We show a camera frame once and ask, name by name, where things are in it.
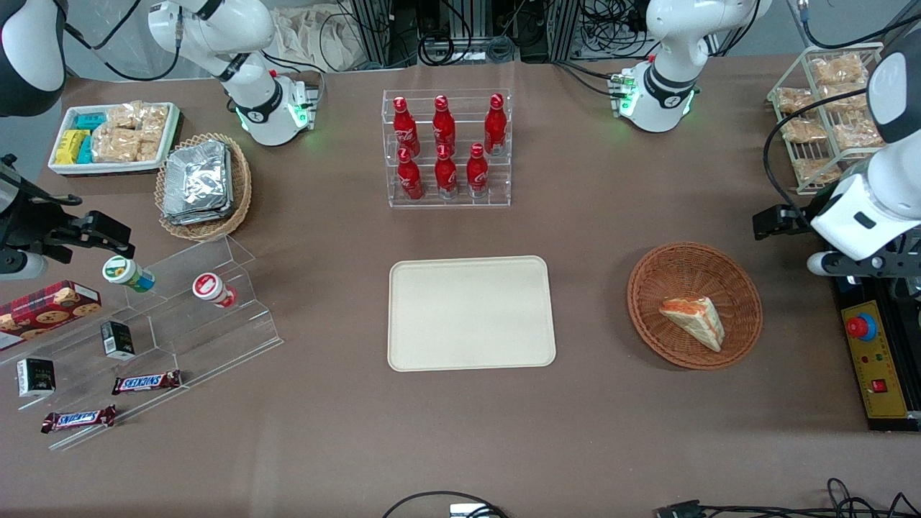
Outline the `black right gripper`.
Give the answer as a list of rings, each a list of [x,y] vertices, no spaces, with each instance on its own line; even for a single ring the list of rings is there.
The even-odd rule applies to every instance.
[[[27,253],[69,263],[70,246],[99,248],[134,259],[131,229],[101,211],[85,215],[85,233],[80,219],[66,213],[65,206],[79,206],[73,194],[52,196],[24,179],[14,167],[17,157],[2,157],[1,263],[27,263]]]

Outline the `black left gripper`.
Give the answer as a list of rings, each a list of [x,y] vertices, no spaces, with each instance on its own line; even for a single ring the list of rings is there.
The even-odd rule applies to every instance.
[[[813,194],[806,206],[796,204],[792,197],[785,193],[786,205],[776,204],[753,216],[753,239],[765,240],[777,235],[812,232],[812,220],[825,210],[829,200],[829,189]],[[787,216],[787,210],[793,213],[790,218]]]

